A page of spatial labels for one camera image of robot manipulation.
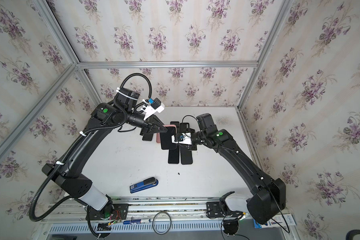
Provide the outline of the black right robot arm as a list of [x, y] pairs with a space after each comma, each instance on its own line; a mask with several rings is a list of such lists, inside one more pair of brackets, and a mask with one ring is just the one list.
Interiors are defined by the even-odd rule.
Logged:
[[264, 225], [286, 207], [286, 184], [273, 179], [261, 170], [225, 129], [219, 130], [210, 114], [196, 117], [200, 130], [195, 133], [178, 133], [171, 141], [180, 146], [203, 145], [222, 156], [237, 171], [248, 186], [252, 196], [246, 200], [250, 215]]

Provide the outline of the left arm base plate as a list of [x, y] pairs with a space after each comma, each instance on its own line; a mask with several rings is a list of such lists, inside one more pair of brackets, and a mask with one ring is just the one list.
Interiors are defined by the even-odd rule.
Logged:
[[129, 204], [107, 204], [99, 211], [90, 207], [90, 213], [86, 216], [86, 220], [125, 220], [129, 206]]

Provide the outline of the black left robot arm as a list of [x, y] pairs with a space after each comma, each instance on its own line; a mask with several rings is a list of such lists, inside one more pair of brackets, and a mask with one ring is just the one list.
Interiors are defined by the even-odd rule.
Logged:
[[[141, 77], [148, 83], [148, 98], [142, 100], [141, 103], [138, 103], [140, 95], [137, 92], [125, 88], [127, 81], [133, 77]], [[142, 136], [167, 132], [168, 129], [164, 123], [155, 115], [164, 110], [164, 104], [159, 99], [152, 99], [152, 91], [152, 84], [147, 76], [133, 73], [123, 80], [112, 101], [101, 103], [94, 109], [84, 130], [80, 132], [67, 151], [54, 164], [43, 166], [42, 171], [47, 178], [31, 200], [29, 218], [32, 222], [43, 220], [69, 199], [74, 199], [84, 205], [87, 213], [95, 211], [97, 217], [105, 220], [111, 217], [114, 212], [111, 198], [99, 191], [82, 171], [104, 138], [124, 124], [140, 128]], [[36, 206], [50, 181], [58, 185], [68, 196], [59, 200], [38, 217]]]

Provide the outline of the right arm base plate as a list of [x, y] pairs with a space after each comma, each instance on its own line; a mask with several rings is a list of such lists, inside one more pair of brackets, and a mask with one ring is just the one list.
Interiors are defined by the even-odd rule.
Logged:
[[223, 218], [227, 216], [228, 208], [224, 202], [207, 202], [206, 217], [209, 219]]

